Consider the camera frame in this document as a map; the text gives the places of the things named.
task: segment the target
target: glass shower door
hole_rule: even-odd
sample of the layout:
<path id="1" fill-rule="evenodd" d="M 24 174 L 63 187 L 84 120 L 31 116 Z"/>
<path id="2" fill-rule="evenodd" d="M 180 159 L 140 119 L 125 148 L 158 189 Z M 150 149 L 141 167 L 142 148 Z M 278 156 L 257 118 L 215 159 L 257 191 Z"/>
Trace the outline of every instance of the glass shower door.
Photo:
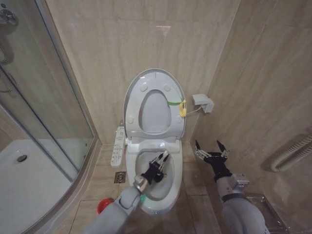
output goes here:
<path id="1" fill-rule="evenodd" d="M 2 63 L 3 69 L 49 133 L 50 138 L 39 136 L 40 142 L 56 143 L 79 171 L 93 134 L 36 3 L 20 0 L 2 3 L 17 19 L 14 23 L 0 24 L 0 43 L 8 58 L 8 62 Z"/>
<path id="2" fill-rule="evenodd" d="M 41 143 L 36 138 L 50 142 Z M 77 176 L 77 170 L 52 140 L 0 70 L 1 234 L 22 233 L 40 220 Z"/>

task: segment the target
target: green tape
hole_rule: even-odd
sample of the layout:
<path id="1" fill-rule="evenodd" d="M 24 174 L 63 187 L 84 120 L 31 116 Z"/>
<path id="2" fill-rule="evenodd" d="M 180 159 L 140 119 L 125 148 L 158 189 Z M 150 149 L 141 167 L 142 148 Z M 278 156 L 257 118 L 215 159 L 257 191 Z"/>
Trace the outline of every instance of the green tape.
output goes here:
<path id="1" fill-rule="evenodd" d="M 170 102 L 170 101 L 167 101 L 167 104 L 170 105 L 170 106 L 178 106 L 180 105 L 181 102 Z"/>
<path id="2" fill-rule="evenodd" d="M 142 203 L 145 201 L 145 198 L 146 198 L 146 195 L 145 195 L 145 194 L 142 194 L 142 195 L 140 196 L 140 199 L 141 199 L 141 202 L 142 202 Z"/>

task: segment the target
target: toilet lid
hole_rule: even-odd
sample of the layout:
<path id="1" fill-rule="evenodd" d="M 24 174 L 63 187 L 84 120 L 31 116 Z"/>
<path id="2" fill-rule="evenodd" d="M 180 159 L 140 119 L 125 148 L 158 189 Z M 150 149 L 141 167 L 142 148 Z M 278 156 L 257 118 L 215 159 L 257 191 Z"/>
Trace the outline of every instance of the toilet lid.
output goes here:
<path id="1" fill-rule="evenodd" d="M 123 106 L 125 132 L 128 138 L 180 139 L 185 128 L 179 106 L 169 102 L 185 99 L 177 80 L 161 69 L 140 73 L 130 84 Z"/>

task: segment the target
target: yellow clip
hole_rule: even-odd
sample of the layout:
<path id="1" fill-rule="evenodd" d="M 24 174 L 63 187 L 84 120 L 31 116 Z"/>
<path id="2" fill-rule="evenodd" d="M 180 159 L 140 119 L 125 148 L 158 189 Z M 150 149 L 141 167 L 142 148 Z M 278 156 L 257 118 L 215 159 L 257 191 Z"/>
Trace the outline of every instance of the yellow clip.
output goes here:
<path id="1" fill-rule="evenodd" d="M 186 117 L 186 100 L 183 100 L 180 103 L 179 108 L 180 108 L 180 116 Z"/>

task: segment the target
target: toilet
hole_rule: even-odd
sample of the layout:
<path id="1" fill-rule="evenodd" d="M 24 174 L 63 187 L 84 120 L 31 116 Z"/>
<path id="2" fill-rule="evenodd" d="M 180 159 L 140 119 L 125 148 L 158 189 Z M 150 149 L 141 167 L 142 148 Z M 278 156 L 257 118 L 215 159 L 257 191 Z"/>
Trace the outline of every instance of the toilet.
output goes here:
<path id="1" fill-rule="evenodd" d="M 179 105 L 185 99 L 181 86 L 168 72 L 149 69 L 130 84 L 123 105 L 126 167 L 129 183 L 145 172 L 149 161 L 168 150 L 165 177 L 149 186 L 141 202 L 143 211 L 163 215 L 176 203 L 182 182 L 182 145 L 186 118 Z"/>

